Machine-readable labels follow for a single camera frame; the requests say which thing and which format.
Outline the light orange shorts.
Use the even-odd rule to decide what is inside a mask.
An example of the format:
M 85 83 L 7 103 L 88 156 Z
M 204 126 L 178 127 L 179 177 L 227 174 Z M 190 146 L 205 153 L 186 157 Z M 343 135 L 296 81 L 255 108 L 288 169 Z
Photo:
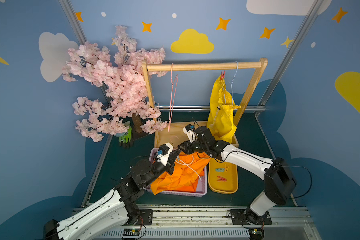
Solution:
M 196 193 L 199 182 L 205 176 L 210 158 L 203 153 L 181 153 L 175 160 L 172 174 L 163 173 L 150 186 L 154 195 L 163 192 Z

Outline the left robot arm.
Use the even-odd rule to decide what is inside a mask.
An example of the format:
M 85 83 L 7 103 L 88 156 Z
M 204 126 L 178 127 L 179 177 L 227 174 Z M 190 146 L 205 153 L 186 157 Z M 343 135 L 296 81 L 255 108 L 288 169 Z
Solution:
M 45 240 L 93 240 L 104 232 L 134 224 L 140 215 L 136 200 L 145 188 L 163 173 L 172 174 L 180 150 L 165 150 L 165 155 L 138 161 L 122 181 L 104 197 L 79 213 L 60 222 L 51 220 L 44 225 Z

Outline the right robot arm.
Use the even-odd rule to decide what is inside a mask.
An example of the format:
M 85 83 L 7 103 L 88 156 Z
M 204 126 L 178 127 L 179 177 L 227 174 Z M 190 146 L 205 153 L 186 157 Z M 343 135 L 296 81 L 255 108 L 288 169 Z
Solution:
M 265 189 L 245 210 L 246 222 L 262 225 L 268 210 L 275 205 L 284 206 L 297 186 L 297 181 L 284 159 L 263 158 L 240 150 L 234 145 L 216 140 L 206 126 L 196 128 L 188 124 L 183 128 L 188 141 L 178 145 L 185 154 L 205 153 L 218 163 L 231 163 L 241 167 L 264 181 Z

